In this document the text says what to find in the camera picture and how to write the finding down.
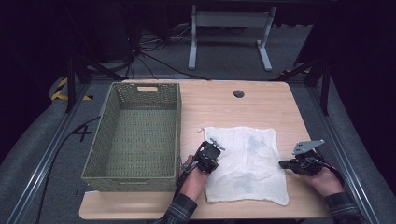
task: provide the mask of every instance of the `metal stand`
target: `metal stand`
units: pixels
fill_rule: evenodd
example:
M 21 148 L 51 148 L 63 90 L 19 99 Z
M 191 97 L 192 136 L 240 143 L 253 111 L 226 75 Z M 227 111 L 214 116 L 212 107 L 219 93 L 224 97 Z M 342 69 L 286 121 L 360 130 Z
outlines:
M 274 20 L 276 8 L 272 7 L 270 12 L 207 12 L 196 10 L 196 5 L 192 6 L 191 13 L 191 47 L 189 69 L 194 70 L 197 54 L 196 28 L 204 27 L 252 27 L 263 28 L 264 34 L 261 40 L 257 41 L 257 46 L 262 56 L 262 63 L 265 71 L 271 71 L 272 66 L 265 50 L 270 33 L 271 25 Z
M 323 113 L 328 116 L 329 112 L 327 110 L 327 103 L 329 97 L 329 87 L 330 87 L 330 65 L 327 60 L 316 59 L 309 63 L 304 63 L 291 71 L 283 71 L 283 76 L 280 76 L 275 79 L 270 79 L 269 81 L 287 81 L 291 77 L 295 77 L 298 74 L 302 73 L 306 69 L 311 68 L 309 71 L 309 75 L 305 78 L 304 84 L 307 87 L 315 87 L 323 76 L 322 79 L 322 89 L 320 95 L 320 106 L 322 108 Z
M 89 84 L 92 80 L 92 75 L 87 66 L 90 65 L 99 72 L 113 78 L 114 80 L 125 80 L 127 77 L 120 77 L 114 72 L 103 67 L 101 64 L 78 54 L 74 54 L 68 64 L 67 71 L 67 108 L 66 113 L 69 113 L 76 103 L 76 82 L 75 75 L 83 84 Z

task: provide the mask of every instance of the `white cloth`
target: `white cloth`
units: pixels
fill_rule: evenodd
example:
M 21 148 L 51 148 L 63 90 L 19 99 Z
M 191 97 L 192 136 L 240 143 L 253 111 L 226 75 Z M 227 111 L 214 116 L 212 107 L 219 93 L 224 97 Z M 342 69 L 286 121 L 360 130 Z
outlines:
M 281 205 L 289 203 L 285 171 L 278 162 L 274 129 L 249 127 L 205 128 L 205 140 L 217 141 L 225 148 L 219 167 L 206 184 L 209 202 L 266 200 Z

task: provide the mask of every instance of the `person's hand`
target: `person's hand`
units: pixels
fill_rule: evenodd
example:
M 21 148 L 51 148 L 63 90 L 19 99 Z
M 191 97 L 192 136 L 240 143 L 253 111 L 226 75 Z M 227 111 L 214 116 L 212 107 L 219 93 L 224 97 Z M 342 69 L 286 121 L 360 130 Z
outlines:
M 190 155 L 184 163 L 189 164 L 191 161 L 192 155 Z M 209 176 L 209 173 L 202 172 L 198 168 L 193 169 L 187 176 L 186 181 L 184 181 L 180 193 L 196 201 L 201 193 L 204 191 Z
M 319 173 L 314 176 L 299 175 L 301 179 L 305 180 L 309 185 L 314 187 L 323 197 L 344 192 L 340 181 L 335 174 L 328 168 L 323 167 Z

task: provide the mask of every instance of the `wooden table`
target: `wooden table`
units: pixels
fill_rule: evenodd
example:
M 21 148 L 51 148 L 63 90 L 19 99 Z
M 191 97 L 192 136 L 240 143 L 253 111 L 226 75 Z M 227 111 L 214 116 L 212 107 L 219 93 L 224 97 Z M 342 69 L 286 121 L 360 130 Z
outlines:
M 165 82 L 165 80 L 144 80 Z M 204 141 L 204 127 L 248 126 L 276 130 L 282 160 L 293 158 L 295 144 L 309 141 L 300 112 L 284 82 L 167 80 L 180 83 L 182 97 L 181 158 L 193 155 Z M 243 98 L 233 95 L 243 91 Z M 208 203 L 203 194 L 192 218 L 303 218 L 330 217 L 327 205 L 314 189 L 287 171 L 287 206 L 266 201 Z M 86 192 L 79 214 L 85 219 L 159 218 L 173 192 Z

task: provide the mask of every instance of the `woven basket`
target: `woven basket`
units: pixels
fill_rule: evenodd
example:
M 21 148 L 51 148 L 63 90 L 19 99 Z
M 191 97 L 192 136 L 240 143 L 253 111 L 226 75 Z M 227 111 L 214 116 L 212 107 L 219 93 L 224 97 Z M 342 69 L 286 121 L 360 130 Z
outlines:
M 179 168 L 177 83 L 113 83 L 82 179 L 99 191 L 173 191 Z

